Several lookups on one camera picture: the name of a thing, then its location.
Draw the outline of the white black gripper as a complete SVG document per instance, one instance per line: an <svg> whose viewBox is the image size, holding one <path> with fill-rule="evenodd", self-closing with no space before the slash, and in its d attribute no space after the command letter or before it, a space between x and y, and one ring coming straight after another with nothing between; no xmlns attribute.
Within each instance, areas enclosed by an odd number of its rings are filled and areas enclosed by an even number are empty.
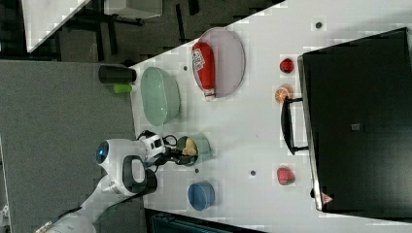
<svg viewBox="0 0 412 233"><path fill-rule="evenodd" d="M166 152L162 138L156 134L151 137L146 137L144 139L144 145L147 148L145 163L148 167L153 166ZM169 150L167 154L171 157L166 157L164 162L174 162L177 165L193 165L197 160L195 156L186 156L181 150L172 149Z"/></svg>

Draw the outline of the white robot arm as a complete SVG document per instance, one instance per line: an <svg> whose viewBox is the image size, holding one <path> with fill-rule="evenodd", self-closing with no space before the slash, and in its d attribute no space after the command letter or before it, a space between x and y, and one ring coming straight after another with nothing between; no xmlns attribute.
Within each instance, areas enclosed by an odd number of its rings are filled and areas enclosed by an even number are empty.
<svg viewBox="0 0 412 233"><path fill-rule="evenodd" d="M97 164L106 172L96 188L79 207L49 221L35 233L96 233L94 223L109 208L133 197L156 190L153 166L169 161L190 165L197 160L198 146L185 138L183 146L169 143L152 131L143 131L136 140L110 139L96 151Z"/></svg>

